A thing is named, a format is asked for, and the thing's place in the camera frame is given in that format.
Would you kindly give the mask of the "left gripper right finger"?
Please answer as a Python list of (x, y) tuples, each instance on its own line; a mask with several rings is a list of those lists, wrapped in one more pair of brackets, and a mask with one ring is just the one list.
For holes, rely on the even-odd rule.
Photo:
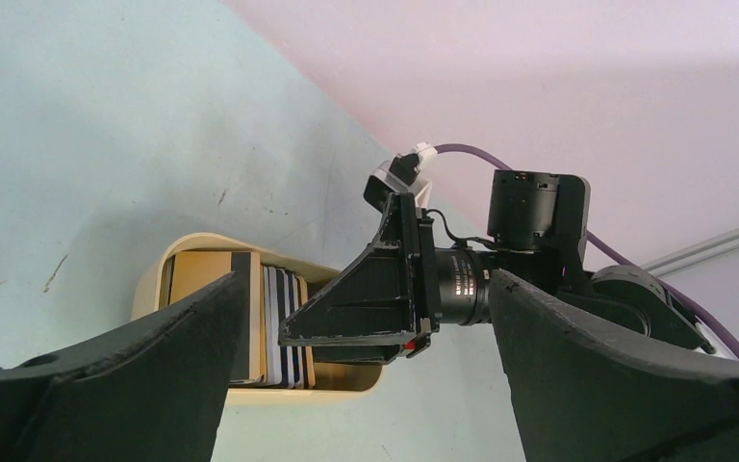
[(739, 461), (739, 361), (605, 321), (499, 270), (489, 306), (529, 461)]

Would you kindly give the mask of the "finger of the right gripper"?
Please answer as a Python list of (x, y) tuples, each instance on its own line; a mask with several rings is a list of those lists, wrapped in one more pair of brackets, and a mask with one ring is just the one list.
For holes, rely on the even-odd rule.
[(430, 347), (429, 338), (418, 338), (400, 345), (350, 345), (344, 342), (310, 340), (317, 362), (335, 364), (388, 365), (397, 358), (411, 358)]
[(402, 346), (416, 338), (413, 246), (375, 240), (281, 322), (295, 347)]

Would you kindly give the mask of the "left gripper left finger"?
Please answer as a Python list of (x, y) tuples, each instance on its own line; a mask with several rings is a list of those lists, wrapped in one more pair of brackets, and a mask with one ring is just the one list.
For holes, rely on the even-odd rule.
[(120, 327), (0, 368), (0, 461), (211, 459), (223, 408), (171, 410), (165, 398), (118, 396)]

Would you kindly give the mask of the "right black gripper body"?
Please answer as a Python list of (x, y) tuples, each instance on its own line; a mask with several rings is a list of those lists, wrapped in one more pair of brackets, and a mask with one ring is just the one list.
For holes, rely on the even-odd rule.
[(415, 308), (429, 320), (429, 330), (437, 332), (445, 324), (472, 326), (492, 319), (490, 282), (497, 269), (497, 254), (477, 250), (469, 243), (476, 238), (459, 238), (446, 231), (449, 248), (435, 245), (434, 217), (446, 222), (443, 212), (419, 207), (410, 193), (393, 193), (384, 205), (385, 223), (402, 221), (403, 231), (413, 231), (417, 248), (411, 257), (411, 279), (416, 289)]

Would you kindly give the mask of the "yellow oval card tray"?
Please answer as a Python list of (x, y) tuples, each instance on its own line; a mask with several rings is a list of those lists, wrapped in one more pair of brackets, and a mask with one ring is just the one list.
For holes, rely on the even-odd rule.
[(153, 403), (167, 399), (167, 408), (191, 404), (209, 410), (233, 405), (324, 404), (365, 396), (379, 382), (379, 365), (313, 365), (312, 389), (231, 387), (228, 375), (240, 355), (236, 325), (249, 308), (251, 288), (226, 271), (175, 303), (161, 305), (163, 269), (180, 251), (240, 250), (257, 253), (261, 261), (289, 269), (309, 283), (328, 283), (338, 271), (276, 254), (270, 250), (213, 233), (193, 233), (175, 241), (141, 278), (134, 295), (132, 318), (119, 328), (124, 350), (112, 374), (125, 402)]

